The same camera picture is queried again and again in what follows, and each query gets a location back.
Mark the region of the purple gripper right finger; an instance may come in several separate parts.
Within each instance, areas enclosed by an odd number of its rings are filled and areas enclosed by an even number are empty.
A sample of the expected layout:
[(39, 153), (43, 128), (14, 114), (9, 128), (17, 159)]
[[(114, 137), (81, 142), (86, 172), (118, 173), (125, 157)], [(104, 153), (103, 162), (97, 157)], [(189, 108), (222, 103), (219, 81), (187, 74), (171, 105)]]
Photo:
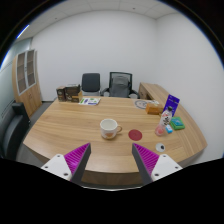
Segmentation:
[(132, 154), (144, 185), (182, 169), (167, 154), (158, 155), (136, 143), (132, 144)]

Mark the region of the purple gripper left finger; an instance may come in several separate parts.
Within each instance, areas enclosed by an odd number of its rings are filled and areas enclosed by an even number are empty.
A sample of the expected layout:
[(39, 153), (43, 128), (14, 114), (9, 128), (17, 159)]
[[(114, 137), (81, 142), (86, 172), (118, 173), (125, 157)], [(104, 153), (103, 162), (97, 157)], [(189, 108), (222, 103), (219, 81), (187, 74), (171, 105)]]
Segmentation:
[(69, 153), (56, 154), (42, 169), (73, 183), (80, 183), (91, 154), (91, 144), (84, 144)]

